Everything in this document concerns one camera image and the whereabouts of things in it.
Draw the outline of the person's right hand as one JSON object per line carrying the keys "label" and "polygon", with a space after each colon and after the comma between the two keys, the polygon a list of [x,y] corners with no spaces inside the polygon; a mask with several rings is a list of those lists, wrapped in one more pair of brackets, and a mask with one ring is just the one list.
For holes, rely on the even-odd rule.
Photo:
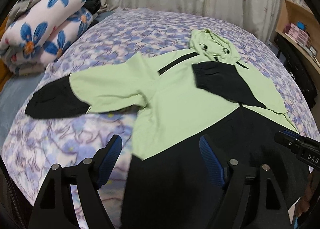
{"label": "person's right hand", "polygon": [[300,217],[302,213],[305,213],[308,211],[310,207],[310,199],[313,196],[314,190],[311,188],[312,186],[312,180],[313,180],[313,172],[311,172],[308,175],[308,184],[306,186],[306,189],[304,191],[303,196],[300,198],[298,203],[296,204],[295,208],[295,216]]}

